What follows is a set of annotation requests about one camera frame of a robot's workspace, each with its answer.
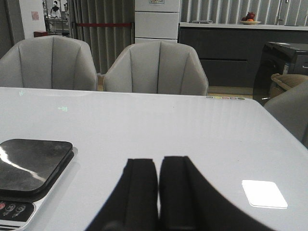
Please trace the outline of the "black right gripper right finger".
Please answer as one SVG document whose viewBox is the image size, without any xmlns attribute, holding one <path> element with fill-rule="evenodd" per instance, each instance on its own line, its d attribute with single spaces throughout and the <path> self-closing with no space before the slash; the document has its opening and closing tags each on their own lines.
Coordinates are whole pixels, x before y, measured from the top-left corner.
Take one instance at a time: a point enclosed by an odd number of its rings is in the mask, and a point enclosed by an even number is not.
<svg viewBox="0 0 308 231">
<path fill-rule="evenodd" d="M 269 231 L 219 193 L 187 156 L 166 156 L 159 177 L 163 231 Z"/>
</svg>

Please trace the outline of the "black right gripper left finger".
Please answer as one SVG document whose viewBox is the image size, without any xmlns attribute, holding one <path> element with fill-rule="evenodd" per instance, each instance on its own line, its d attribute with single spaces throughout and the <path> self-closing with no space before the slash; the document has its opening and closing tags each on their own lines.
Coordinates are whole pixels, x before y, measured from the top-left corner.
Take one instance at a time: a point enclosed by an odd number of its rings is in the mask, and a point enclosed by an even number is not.
<svg viewBox="0 0 308 231">
<path fill-rule="evenodd" d="M 156 231 L 158 179 L 152 159 L 128 159 L 88 231 Z"/>
</svg>

